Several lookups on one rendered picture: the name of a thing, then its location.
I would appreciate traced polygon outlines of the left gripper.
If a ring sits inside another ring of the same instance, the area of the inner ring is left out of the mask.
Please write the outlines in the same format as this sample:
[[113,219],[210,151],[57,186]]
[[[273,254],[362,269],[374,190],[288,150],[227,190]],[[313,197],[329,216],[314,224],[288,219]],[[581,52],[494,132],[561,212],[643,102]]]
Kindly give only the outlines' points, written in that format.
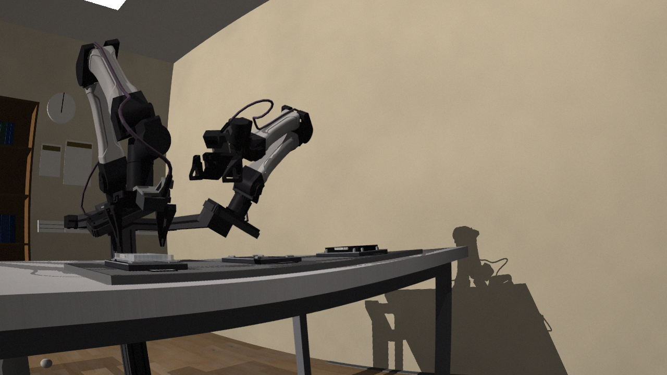
[[204,153],[203,161],[204,170],[200,156],[193,156],[190,180],[219,180],[222,177],[223,183],[243,181],[242,156],[238,156],[235,149],[230,148],[228,141],[223,143],[221,149],[212,148],[212,153]]

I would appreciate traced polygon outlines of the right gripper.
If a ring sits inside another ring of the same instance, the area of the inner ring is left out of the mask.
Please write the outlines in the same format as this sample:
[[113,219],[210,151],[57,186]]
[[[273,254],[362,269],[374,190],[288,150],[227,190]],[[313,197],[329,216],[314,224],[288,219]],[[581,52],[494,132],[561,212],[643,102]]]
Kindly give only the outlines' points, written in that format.
[[[146,164],[141,168],[141,161],[127,163],[127,189],[114,194],[114,202],[104,204],[104,211],[114,231],[115,241],[121,247],[123,207],[136,208],[137,190],[142,195],[168,197],[169,189],[173,189],[174,180],[160,179],[153,186],[153,165]],[[122,199],[123,198],[123,199]],[[176,204],[165,203],[164,211],[156,211],[157,232],[160,247],[164,247],[168,229],[176,215]],[[164,220],[165,219],[165,220]]]

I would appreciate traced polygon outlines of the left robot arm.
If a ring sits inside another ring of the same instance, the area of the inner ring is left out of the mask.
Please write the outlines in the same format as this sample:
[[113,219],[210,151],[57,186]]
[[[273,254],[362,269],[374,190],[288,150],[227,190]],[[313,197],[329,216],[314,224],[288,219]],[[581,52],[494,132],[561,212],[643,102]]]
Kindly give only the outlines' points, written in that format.
[[229,206],[220,206],[210,198],[207,201],[253,230],[260,232],[258,228],[244,220],[245,215],[252,206],[252,202],[259,202],[264,183],[273,169],[289,152],[301,146],[302,143],[309,142],[314,128],[309,113],[302,110],[297,113],[290,111],[262,130],[252,131],[252,123],[252,120],[245,117],[235,117],[230,123],[231,135],[228,131],[226,133],[221,133],[220,130],[205,131],[203,140],[207,148],[221,148],[223,143],[228,141],[230,148],[235,149],[242,159],[254,160],[253,163],[244,166],[243,181],[234,182],[232,190],[235,191],[235,195]]

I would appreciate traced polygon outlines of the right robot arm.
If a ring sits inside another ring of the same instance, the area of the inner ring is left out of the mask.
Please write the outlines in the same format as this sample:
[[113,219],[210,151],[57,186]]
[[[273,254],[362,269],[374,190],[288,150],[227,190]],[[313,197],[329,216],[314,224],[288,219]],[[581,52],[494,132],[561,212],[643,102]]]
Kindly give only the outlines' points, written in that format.
[[[130,94],[130,100],[123,106],[122,113],[131,130],[160,154],[165,154],[171,145],[171,136],[155,116],[153,105],[147,102],[141,91],[138,92],[126,78],[118,61],[119,40],[107,40],[103,47],[94,44],[82,45],[76,62],[77,82],[85,88],[90,100],[98,142],[98,187],[106,193],[107,202],[114,202],[114,194],[126,191],[127,163],[141,161],[141,168],[152,164],[159,158],[140,142],[137,142],[126,130],[119,118],[118,109],[127,96],[122,87]],[[98,83],[95,83],[98,82]],[[94,84],[95,83],[95,84]],[[128,139],[127,159],[120,141]],[[112,188],[112,189],[110,189]],[[123,207],[123,217],[138,210],[164,211],[168,197],[142,195],[137,190],[136,208]]]

